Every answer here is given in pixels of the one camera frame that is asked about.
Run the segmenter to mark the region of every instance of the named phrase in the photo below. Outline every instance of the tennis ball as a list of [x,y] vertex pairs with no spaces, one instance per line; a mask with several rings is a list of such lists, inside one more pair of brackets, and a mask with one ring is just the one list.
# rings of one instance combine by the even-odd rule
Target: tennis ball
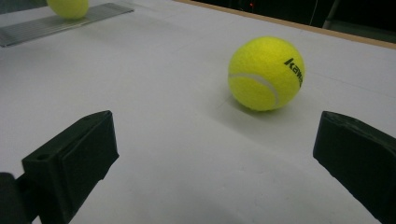
[[230,60],[228,84],[233,97],[252,110],[287,104],[304,80],[304,61],[288,41],[262,36],[240,47]]
[[49,7],[60,17],[78,20],[88,11],[88,0],[47,0]]

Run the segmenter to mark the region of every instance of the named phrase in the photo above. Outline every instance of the yellow tennis ball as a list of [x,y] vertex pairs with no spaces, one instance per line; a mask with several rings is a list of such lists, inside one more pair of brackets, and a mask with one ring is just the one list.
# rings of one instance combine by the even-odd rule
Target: yellow tennis ball
[[252,110],[287,104],[304,81],[304,61],[286,40],[263,36],[248,41],[230,60],[228,83],[233,97]]
[[47,0],[49,7],[60,17],[77,20],[88,11],[88,0]]

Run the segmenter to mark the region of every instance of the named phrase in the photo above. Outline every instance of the tabletop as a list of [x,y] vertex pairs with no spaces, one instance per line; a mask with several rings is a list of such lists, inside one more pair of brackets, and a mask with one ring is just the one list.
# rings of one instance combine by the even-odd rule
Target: tabletop
[[[111,110],[120,158],[71,223],[378,223],[312,152],[325,110],[396,135],[395,49],[171,0],[129,4],[0,49],[0,171],[21,175],[30,152]],[[293,101],[256,113],[231,96],[227,69],[263,35],[291,42],[306,72]]]

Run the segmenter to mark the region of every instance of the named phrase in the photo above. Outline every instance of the white surface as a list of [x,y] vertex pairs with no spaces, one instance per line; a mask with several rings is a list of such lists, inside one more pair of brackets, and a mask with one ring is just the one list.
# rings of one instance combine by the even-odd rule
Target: white surface
[[[0,171],[21,175],[23,157],[109,109],[120,158],[71,223],[378,223],[312,150],[323,110],[395,136],[394,49],[169,0],[134,9],[0,49]],[[306,78],[257,114],[227,66],[260,35],[292,42]]]

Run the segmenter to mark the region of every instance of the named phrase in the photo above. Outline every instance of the dark background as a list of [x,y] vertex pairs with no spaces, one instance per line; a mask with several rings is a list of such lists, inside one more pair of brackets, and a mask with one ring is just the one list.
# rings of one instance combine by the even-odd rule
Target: dark background
[[[322,27],[334,0],[194,0],[220,7]],[[315,4],[317,9],[312,19]],[[333,20],[396,31],[396,12],[388,0],[341,0]]]

